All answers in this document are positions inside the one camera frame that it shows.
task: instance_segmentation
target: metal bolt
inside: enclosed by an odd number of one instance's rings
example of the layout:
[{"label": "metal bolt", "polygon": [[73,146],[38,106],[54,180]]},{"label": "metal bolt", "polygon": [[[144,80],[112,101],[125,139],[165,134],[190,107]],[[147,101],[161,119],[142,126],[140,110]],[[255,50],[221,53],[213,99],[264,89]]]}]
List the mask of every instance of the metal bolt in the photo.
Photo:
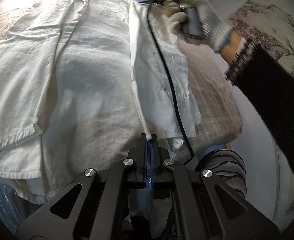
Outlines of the metal bolt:
[{"label": "metal bolt", "polygon": [[124,160],[124,164],[125,164],[126,166],[132,165],[133,163],[134,163],[134,161],[133,161],[132,159],[125,159],[125,160]]},{"label": "metal bolt", "polygon": [[175,163],[175,161],[173,159],[165,159],[164,160],[164,164],[168,165],[168,166],[173,165],[174,163]]},{"label": "metal bolt", "polygon": [[211,170],[203,170],[203,176],[204,177],[211,177],[213,172]]},{"label": "metal bolt", "polygon": [[87,169],[87,170],[85,170],[85,175],[87,176],[87,177],[91,177],[91,176],[93,176],[95,174],[95,170],[94,169]]}]

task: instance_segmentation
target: black sleeve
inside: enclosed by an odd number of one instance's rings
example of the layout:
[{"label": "black sleeve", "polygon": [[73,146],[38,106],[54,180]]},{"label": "black sleeve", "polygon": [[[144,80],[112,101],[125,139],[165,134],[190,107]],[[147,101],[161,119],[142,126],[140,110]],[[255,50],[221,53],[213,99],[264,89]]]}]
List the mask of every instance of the black sleeve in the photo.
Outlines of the black sleeve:
[{"label": "black sleeve", "polygon": [[257,46],[237,86],[262,117],[294,173],[294,78]]}]

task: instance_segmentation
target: gloved hand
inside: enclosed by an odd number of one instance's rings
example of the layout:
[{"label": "gloved hand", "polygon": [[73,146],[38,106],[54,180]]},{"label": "gloved hand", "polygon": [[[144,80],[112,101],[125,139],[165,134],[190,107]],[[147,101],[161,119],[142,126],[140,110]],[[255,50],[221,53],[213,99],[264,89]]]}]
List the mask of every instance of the gloved hand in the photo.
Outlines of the gloved hand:
[{"label": "gloved hand", "polygon": [[203,25],[205,39],[202,41],[195,41],[192,39],[188,39],[182,35],[182,32],[180,30],[180,23],[187,20],[187,15],[184,12],[179,11],[179,5],[176,3],[168,3],[169,9],[167,9],[167,12],[174,13],[169,18],[169,30],[173,34],[177,35],[180,39],[183,39],[189,43],[206,44],[210,48],[212,48],[215,53],[220,52],[223,46],[227,44],[230,40],[232,27],[219,19],[216,12],[207,0],[180,1],[190,3],[197,9],[197,13]]}]

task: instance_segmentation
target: black cord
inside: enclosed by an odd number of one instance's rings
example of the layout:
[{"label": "black cord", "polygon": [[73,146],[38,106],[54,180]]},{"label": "black cord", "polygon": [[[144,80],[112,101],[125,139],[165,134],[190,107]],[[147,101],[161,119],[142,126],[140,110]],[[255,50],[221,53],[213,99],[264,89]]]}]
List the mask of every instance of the black cord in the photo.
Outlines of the black cord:
[{"label": "black cord", "polygon": [[182,135],[183,135],[183,139],[186,143],[186,146],[189,150],[189,153],[190,153],[190,157],[189,159],[184,163],[184,165],[186,165],[187,163],[189,163],[193,157],[194,157],[194,151],[192,150],[192,147],[189,143],[189,140],[187,138],[187,135],[186,135],[186,132],[185,132],[185,129],[184,129],[184,126],[183,126],[183,122],[182,122],[182,119],[180,118],[180,114],[179,114],[179,110],[178,110],[178,104],[177,104],[177,99],[176,99],[176,93],[175,93],[175,88],[174,88],[174,84],[173,84],[173,81],[171,79],[171,76],[170,76],[170,73],[169,73],[169,70],[168,70],[168,66],[166,64],[166,61],[164,59],[164,55],[162,54],[160,48],[159,48],[159,45],[157,43],[157,40],[155,38],[155,35],[154,35],[154,32],[152,31],[151,29],[151,25],[150,25],[150,22],[149,22],[149,11],[150,11],[150,8],[151,8],[151,5],[153,4],[154,0],[151,0],[149,2],[149,5],[148,5],[148,10],[147,10],[147,22],[148,22],[148,27],[149,27],[149,30],[151,32],[151,36],[155,42],[155,45],[156,45],[156,48],[157,48],[157,51],[159,53],[159,56],[161,58],[161,61],[164,65],[164,69],[166,71],[166,74],[167,74],[167,78],[168,78],[168,81],[169,81],[169,85],[170,85],[170,90],[171,90],[171,94],[173,96],[173,103],[174,103],[174,109],[175,109],[175,114],[176,114],[176,118],[177,118],[177,121],[178,121],[178,124],[179,124],[179,128],[182,132]]}]

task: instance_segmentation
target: white fabric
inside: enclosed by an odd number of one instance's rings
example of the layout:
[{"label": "white fabric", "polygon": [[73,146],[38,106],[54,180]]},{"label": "white fabric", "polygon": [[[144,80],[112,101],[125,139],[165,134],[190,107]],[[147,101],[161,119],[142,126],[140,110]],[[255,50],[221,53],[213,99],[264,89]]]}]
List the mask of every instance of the white fabric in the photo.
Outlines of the white fabric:
[{"label": "white fabric", "polygon": [[[21,197],[41,203],[32,195],[52,197],[86,168],[109,168],[142,132],[171,138],[169,150],[181,146],[146,10],[133,0],[41,0],[0,41],[0,177]],[[196,136],[187,62],[161,10],[152,25],[186,133]]]}]

